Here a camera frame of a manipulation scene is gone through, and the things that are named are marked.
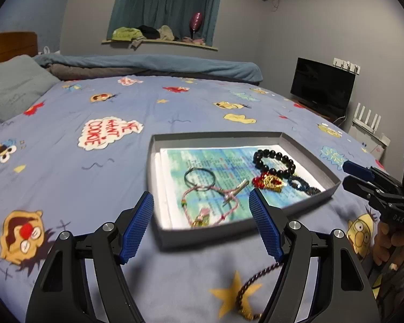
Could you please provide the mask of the right hand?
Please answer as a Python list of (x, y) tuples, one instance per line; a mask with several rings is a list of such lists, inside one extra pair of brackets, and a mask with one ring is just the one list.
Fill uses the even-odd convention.
[(373, 260), (377, 265), (381, 265), (389, 260), (389, 249), (396, 247), (400, 249), (396, 257), (393, 258), (393, 263), (397, 267), (404, 265), (404, 231), (399, 231), (389, 235), (389, 225), (384, 222), (379, 222), (377, 225), (377, 234), (374, 239), (372, 249)]

